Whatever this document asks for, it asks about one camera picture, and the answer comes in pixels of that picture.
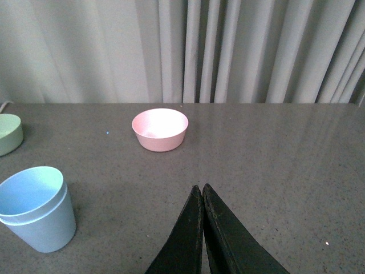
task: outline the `light blue cup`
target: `light blue cup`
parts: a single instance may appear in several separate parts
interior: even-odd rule
[[[39,252],[64,247],[76,223],[62,173],[33,167],[6,179],[0,184],[0,221]]]

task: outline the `green bowl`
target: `green bowl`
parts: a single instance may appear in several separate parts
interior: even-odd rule
[[[22,141],[21,119],[13,114],[0,114],[0,156],[12,152]]]

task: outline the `table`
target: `table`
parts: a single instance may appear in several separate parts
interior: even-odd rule
[[[173,151],[148,151],[132,131],[132,119],[156,107],[189,119]],[[0,224],[0,273],[144,273],[192,185],[205,183],[290,273],[365,273],[364,108],[12,104],[5,113],[21,118],[25,140],[0,158],[0,182],[60,169],[78,228],[43,254]]]

